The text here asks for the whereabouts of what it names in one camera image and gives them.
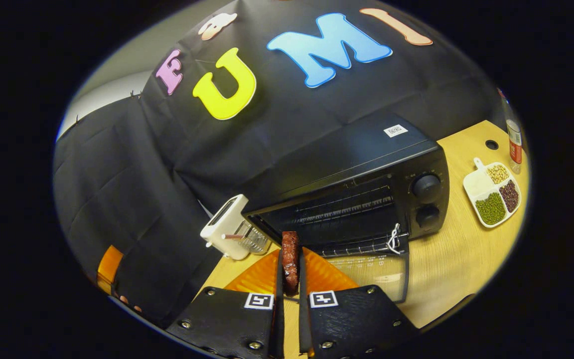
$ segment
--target white wall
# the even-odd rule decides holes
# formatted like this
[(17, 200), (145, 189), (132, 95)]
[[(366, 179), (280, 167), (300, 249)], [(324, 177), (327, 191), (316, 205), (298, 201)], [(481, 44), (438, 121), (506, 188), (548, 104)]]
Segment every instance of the white wall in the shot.
[(86, 79), (68, 105), (57, 139), (79, 116), (141, 93), (153, 68), (183, 34), (232, 0), (199, 0), (125, 43)]
[(77, 116), (79, 120), (81, 120), (84, 116), (96, 109), (130, 97), (130, 92), (132, 91), (134, 91), (135, 95), (141, 93), (151, 73), (152, 71), (143, 71), (110, 81), (105, 85), (89, 91), (89, 93), (81, 96), (78, 100), (71, 102), (68, 110), (66, 110), (65, 116), (63, 116), (61, 127), (57, 133), (57, 140), (66, 130), (75, 124)]

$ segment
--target white sectioned tray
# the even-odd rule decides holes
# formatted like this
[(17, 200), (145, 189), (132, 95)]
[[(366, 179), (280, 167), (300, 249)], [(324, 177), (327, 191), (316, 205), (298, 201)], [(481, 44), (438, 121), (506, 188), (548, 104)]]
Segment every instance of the white sectioned tray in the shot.
[[(477, 167), (477, 170), (469, 173), (464, 178), (464, 190), (466, 191), (466, 194), (469, 196), (469, 201), (473, 206), (473, 210), (478, 215), (480, 223), (482, 223), (482, 225), (487, 228), (497, 227), (498, 225), (501, 225), (501, 223), (506, 221), (510, 216), (512, 216), (513, 213), (515, 213), (517, 209), (520, 207), (520, 204), (522, 204), (522, 193), (520, 191), (520, 187), (517, 185), (517, 181), (515, 180), (515, 177), (513, 177), (513, 174), (508, 169), (508, 167), (502, 164), (501, 162), (493, 162), (492, 164), (484, 165), (482, 161), (477, 157), (475, 157), (473, 161)], [(501, 181), (498, 184), (495, 184), (487, 173), (487, 168), (492, 168), (493, 166), (502, 166), (503, 168), (505, 168), (506, 172), (508, 173), (508, 178), (506, 178), (504, 181)], [(499, 192), (500, 187), (506, 186), (508, 184), (508, 181), (513, 181), (513, 183), (515, 184), (515, 191), (517, 192), (517, 206), (515, 206), (513, 212), (508, 211), (508, 209), (506, 208), (506, 202), (504, 202), (504, 198), (502, 197), (502, 194)], [(484, 220), (482, 220), (480, 212), (478, 211), (478, 208), (475, 206), (475, 202), (477, 200), (485, 200), (491, 193), (494, 192), (498, 193), (499, 197), (502, 198), (502, 204), (504, 205), (504, 211), (506, 211), (506, 214), (504, 215), (504, 218), (502, 218), (502, 220), (499, 221), (498, 223), (489, 225), (485, 223)]]

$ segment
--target spice bottle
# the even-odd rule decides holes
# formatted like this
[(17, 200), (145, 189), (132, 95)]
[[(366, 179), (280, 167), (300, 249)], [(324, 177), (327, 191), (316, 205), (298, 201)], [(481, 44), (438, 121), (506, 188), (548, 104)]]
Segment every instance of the spice bottle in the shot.
[(515, 112), (508, 104), (508, 100), (502, 93), (501, 89), (497, 89), (499, 95), (502, 96), (502, 109), (504, 110), (504, 119), (506, 120), (506, 127), (508, 129), (508, 152), (511, 157), (510, 165), (511, 171), (516, 174), (522, 169), (522, 131), (517, 124)]

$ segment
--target letter m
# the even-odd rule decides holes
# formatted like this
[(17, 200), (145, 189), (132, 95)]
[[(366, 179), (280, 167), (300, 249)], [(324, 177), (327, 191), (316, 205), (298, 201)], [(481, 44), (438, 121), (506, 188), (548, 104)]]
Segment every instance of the letter m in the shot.
[(317, 88), (333, 79), (335, 70), (321, 66), (314, 56), (337, 64), (342, 68), (351, 68), (351, 60), (345, 45), (355, 52), (355, 59), (361, 63), (370, 63), (393, 53), (391, 48), (380, 45), (360, 29), (346, 20), (341, 13), (328, 13), (316, 19), (322, 37), (283, 32), (267, 43), (269, 50), (280, 50), (291, 57), (305, 72), (305, 85)]

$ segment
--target metal screw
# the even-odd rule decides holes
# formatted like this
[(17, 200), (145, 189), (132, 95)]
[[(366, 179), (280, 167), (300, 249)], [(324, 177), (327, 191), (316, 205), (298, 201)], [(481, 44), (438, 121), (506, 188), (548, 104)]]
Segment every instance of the metal screw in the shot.
[(263, 345), (262, 345), (261, 343), (259, 343), (259, 342), (249, 343), (248, 346), (249, 346), (251, 349), (253, 349), (253, 350), (259, 350), (260, 348), (263, 347)]

